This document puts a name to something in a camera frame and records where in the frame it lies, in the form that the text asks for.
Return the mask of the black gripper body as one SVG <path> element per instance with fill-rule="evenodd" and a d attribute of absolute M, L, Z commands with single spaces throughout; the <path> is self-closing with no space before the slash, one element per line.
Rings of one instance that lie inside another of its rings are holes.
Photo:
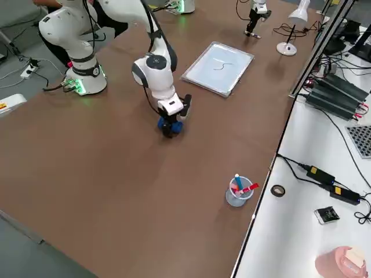
<path fill-rule="evenodd" d="M 265 21 L 271 16 L 271 10 L 267 10 L 265 13 L 257 13 L 254 9 L 250 10 L 250 22 L 256 24 L 260 19 Z"/>
<path fill-rule="evenodd" d="M 158 100 L 158 111 L 160 116 L 170 122 L 184 121 L 190 113 L 192 95 L 186 94 L 179 97 L 174 94 L 171 98 Z"/>

